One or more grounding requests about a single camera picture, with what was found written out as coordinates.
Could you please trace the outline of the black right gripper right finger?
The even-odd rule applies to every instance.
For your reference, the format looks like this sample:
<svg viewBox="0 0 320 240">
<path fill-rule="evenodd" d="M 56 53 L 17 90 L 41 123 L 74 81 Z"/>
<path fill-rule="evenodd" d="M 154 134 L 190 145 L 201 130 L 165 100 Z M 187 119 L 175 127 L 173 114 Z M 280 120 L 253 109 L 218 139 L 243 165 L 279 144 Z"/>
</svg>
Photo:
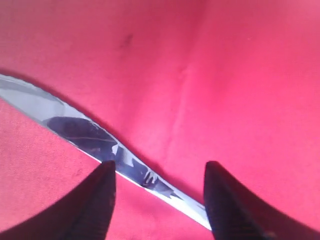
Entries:
<svg viewBox="0 0 320 240">
<path fill-rule="evenodd" d="M 320 233 L 255 195 L 219 162 L 205 165 L 203 199 L 216 240 L 318 240 Z"/>
</svg>

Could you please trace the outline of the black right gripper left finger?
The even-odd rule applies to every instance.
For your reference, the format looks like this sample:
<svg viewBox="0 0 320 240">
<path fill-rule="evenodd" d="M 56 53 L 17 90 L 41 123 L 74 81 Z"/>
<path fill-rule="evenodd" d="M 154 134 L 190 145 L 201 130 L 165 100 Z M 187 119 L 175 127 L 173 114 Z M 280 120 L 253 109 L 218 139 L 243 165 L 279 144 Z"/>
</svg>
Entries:
<svg viewBox="0 0 320 240">
<path fill-rule="evenodd" d="M 0 234 L 2 240 L 104 240 L 116 200 L 114 161 L 101 163 L 68 194 Z"/>
</svg>

